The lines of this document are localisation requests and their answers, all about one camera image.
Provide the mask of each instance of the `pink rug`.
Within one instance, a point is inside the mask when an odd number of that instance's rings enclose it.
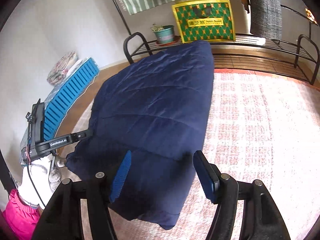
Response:
[[[302,82],[258,72],[219,70],[214,78],[204,155],[236,180],[261,179],[291,239],[303,239],[320,214],[320,92]],[[87,128],[90,109],[91,105],[74,132]],[[62,155],[73,147],[66,147]],[[64,176],[77,179],[66,170]],[[110,213],[119,240],[201,240],[215,209],[196,176],[172,230]],[[238,202],[232,239],[239,238],[242,211],[243,202]],[[85,238],[92,239],[85,208],[83,224]]]

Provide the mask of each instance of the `wooden floor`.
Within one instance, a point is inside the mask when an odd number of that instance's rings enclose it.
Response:
[[[225,53],[226,49],[215,49],[215,50],[212,50],[212,52]],[[228,53],[234,53],[234,54],[250,53],[251,55],[256,54],[260,56],[276,58],[275,55],[271,55],[264,52],[253,52],[249,50],[228,49]],[[214,62],[215,62],[215,68],[238,68],[238,69],[249,69],[249,70],[256,70],[256,71],[260,70],[260,71],[275,72],[278,74],[294,76],[294,77],[297,77],[298,79],[303,78],[303,74],[298,68],[294,69],[290,64],[282,63],[275,60],[258,59],[258,58],[248,57],[248,56],[214,55]],[[128,65],[129,63],[126,62],[126,63],[122,63],[119,65],[101,70],[99,75],[95,78],[94,82],[87,88],[86,92],[82,96],[80,96],[76,100],[76,102],[73,104],[73,106],[70,108],[70,110],[68,111],[66,117],[64,118],[64,120],[62,121],[58,129],[56,137],[71,133],[77,121],[81,117],[82,113],[85,111],[88,105],[95,98],[103,82],[108,78],[110,78],[111,76],[117,74],[122,69],[126,68]],[[311,78],[312,72],[309,70],[309,68],[303,64],[300,64],[300,67],[303,69],[306,75],[309,78]],[[319,81],[316,81],[315,86],[320,88]]]

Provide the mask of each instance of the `pink fabric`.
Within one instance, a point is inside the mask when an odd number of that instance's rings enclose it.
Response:
[[[77,60],[78,56],[74,51],[64,55],[49,72],[47,78],[49,84],[56,86],[62,83],[67,76],[68,70],[77,62]]]
[[[40,214],[37,209],[23,204],[19,198],[18,190],[13,189],[3,217],[19,240],[30,240]]]

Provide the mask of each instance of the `screw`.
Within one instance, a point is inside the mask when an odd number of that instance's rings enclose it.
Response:
[[[104,173],[103,172],[98,172],[97,174],[96,174],[96,178],[98,178],[98,179],[101,179],[101,178],[103,178],[104,177]]]
[[[221,178],[227,180],[227,179],[230,179],[230,175],[226,173],[222,173]]]
[[[65,179],[62,181],[62,184],[67,185],[69,182],[70,182],[70,179],[69,179],[69,178],[65,178]]]
[[[261,180],[259,180],[259,179],[256,179],[255,181],[254,181],[254,183],[257,185],[257,186],[262,186],[262,181]]]

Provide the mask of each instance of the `yellow and green bag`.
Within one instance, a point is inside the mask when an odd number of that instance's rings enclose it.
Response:
[[[229,0],[180,0],[172,10],[183,43],[236,40]]]

